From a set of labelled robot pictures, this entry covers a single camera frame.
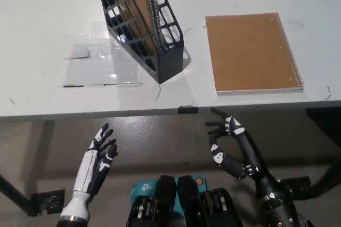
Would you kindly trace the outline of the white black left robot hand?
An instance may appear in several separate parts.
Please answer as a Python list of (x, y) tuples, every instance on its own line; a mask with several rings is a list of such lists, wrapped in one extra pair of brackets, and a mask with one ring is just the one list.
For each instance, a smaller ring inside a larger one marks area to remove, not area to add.
[(107, 141), (112, 134), (113, 129), (106, 123), (93, 137), (78, 169), (74, 191), (87, 193), (92, 198), (98, 194), (114, 157), (118, 155), (117, 140)]

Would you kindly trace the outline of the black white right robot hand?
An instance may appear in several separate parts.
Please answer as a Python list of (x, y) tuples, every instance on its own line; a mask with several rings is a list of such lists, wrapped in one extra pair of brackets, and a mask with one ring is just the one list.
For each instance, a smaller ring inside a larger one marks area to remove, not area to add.
[[(208, 131), (210, 151), (215, 164), (238, 180), (247, 176), (254, 181), (260, 180), (267, 174), (267, 167), (250, 134), (232, 115), (213, 107), (211, 111), (222, 118), (221, 121), (205, 122), (205, 125), (215, 127)], [(236, 139), (243, 155), (242, 162), (219, 147), (217, 139), (222, 136)]]

